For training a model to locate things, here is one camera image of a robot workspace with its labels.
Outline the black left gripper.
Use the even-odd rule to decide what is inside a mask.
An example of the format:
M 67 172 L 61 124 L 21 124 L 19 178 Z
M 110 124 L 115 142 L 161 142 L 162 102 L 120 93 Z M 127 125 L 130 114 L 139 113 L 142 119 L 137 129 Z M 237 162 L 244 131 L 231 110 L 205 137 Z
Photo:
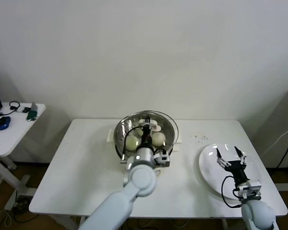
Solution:
M 149 126 L 149 124 L 151 124 L 151 118 L 149 115 L 145 118 L 145 123 L 147 125 L 144 125 L 142 128 L 143 134 L 141 137 L 141 146 L 150 148 L 152 147 L 152 137 L 151 137 L 151 128 Z

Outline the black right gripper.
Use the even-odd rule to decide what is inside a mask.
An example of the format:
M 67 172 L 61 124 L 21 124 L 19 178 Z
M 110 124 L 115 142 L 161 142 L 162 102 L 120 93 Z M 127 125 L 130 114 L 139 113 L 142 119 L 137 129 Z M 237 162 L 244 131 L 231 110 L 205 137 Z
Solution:
M 216 148 L 217 163 L 224 167 L 225 171 L 230 172 L 234 178 L 236 184 L 242 184 L 247 182 L 249 179 L 244 172 L 246 168 L 246 155 L 238 147 L 234 147 L 235 151 L 240 158 L 240 161 L 226 161 L 222 158 L 220 151 Z

